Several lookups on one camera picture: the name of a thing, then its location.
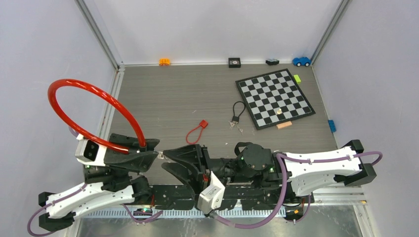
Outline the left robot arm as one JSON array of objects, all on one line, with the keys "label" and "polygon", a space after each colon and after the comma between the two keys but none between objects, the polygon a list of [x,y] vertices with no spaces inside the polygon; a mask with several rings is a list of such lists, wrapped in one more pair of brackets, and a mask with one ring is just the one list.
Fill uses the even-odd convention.
[{"label": "left robot arm", "polygon": [[155,148],[159,139],[146,139],[140,146],[134,137],[113,133],[110,141],[128,149],[128,154],[115,152],[85,136],[76,137],[76,158],[84,165],[84,181],[61,193],[39,194],[39,227],[56,232],[97,210],[120,204],[147,204],[152,189],[143,173],[159,156]]}]

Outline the black cable padlock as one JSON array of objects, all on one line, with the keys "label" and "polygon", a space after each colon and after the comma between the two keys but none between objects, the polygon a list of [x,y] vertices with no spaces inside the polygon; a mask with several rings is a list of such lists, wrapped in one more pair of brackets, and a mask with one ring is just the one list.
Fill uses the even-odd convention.
[{"label": "black cable padlock", "polygon": [[[235,107],[237,105],[239,105],[239,104],[241,104],[243,106],[243,109],[240,111],[240,113],[236,114]],[[243,114],[243,112],[245,111],[245,109],[246,109],[246,105],[245,105],[245,103],[243,101],[237,101],[237,102],[235,102],[233,104],[233,106],[232,106],[233,116],[232,116],[231,122],[232,123],[239,123],[240,116]]]}]

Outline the small silver keys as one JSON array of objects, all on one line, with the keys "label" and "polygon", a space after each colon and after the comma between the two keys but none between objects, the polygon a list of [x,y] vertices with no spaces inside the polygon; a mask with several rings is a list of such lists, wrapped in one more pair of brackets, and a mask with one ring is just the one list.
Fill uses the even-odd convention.
[{"label": "small silver keys", "polygon": [[230,124],[230,129],[233,129],[233,127],[237,124],[236,122],[232,122],[232,121],[230,121],[229,122],[229,124]]}]

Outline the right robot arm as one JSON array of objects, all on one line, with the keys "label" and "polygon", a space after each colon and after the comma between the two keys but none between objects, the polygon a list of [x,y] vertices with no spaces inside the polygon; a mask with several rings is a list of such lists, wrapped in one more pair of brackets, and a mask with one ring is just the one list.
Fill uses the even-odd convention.
[{"label": "right robot arm", "polygon": [[328,152],[296,154],[273,151],[252,142],[239,142],[235,158],[210,158],[198,144],[165,150],[162,168],[187,189],[196,208],[209,213],[233,207],[270,209],[278,200],[307,201],[315,190],[343,183],[347,187],[372,182],[375,163],[365,163],[359,140]]}]

